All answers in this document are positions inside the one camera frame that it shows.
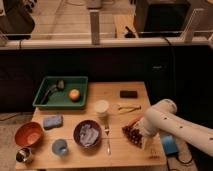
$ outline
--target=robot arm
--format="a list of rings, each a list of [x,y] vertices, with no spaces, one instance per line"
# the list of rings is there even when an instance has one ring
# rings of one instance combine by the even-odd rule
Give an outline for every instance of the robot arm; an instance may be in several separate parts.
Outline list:
[[[138,121],[144,137],[155,136],[159,129],[175,135],[213,157],[213,130],[183,120],[174,114],[175,103],[169,99],[159,101],[148,108]]]

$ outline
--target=towel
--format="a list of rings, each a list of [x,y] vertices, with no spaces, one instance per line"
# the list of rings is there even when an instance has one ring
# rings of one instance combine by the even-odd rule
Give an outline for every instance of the towel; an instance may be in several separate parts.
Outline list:
[[[85,124],[80,130],[80,142],[83,146],[89,147],[95,143],[99,135],[99,132],[92,128],[91,125]]]

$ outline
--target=orange bowl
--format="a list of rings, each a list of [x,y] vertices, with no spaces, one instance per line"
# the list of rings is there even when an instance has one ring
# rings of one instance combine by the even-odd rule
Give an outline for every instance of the orange bowl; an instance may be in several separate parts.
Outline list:
[[[81,137],[81,129],[83,126],[85,125],[90,125],[90,128],[93,128],[95,129],[96,131],[98,131],[98,137],[97,139],[94,141],[93,144],[89,145],[89,146],[84,146],[82,143],[81,143],[81,140],[80,140],[80,137]],[[75,142],[83,147],[83,148],[91,148],[91,147],[94,147],[96,146],[97,144],[99,144],[99,142],[101,141],[101,127],[99,126],[99,124],[93,120],[84,120],[82,122],[80,122],[74,129],[74,132],[73,132],[73,138],[75,140]]]
[[[43,137],[43,129],[37,122],[28,122],[22,125],[15,134],[15,142],[20,147],[32,147],[38,144]]]

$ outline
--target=blue cup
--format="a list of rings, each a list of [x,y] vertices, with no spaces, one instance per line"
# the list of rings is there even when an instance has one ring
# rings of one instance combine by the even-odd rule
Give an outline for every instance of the blue cup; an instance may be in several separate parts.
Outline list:
[[[58,139],[52,144],[52,152],[58,156],[65,156],[68,153],[67,142],[64,139]]]

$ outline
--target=green tray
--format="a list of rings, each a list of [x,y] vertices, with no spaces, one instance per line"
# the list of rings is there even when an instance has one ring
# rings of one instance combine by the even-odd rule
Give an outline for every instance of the green tray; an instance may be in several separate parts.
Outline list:
[[[47,103],[40,104],[40,101],[47,89],[56,83],[57,80],[64,80],[64,90],[51,94]],[[69,77],[69,76],[48,76],[45,77],[33,101],[33,106],[41,110],[57,110],[57,109],[84,109],[87,98],[88,77]],[[72,102],[68,96],[69,91],[78,89],[81,93],[80,100]]]

